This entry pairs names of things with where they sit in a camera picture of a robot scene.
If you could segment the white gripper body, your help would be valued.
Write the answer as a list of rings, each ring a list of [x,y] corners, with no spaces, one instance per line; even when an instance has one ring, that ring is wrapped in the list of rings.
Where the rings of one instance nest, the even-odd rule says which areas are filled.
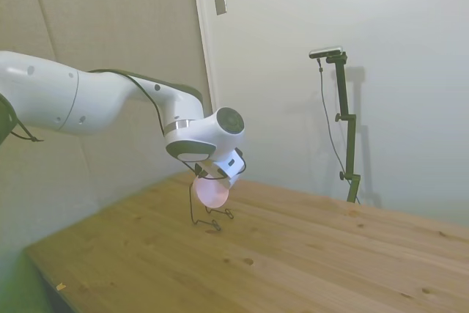
[[[231,188],[245,170],[243,152],[235,147],[224,159],[213,161],[210,165],[210,176],[214,177],[225,188]]]

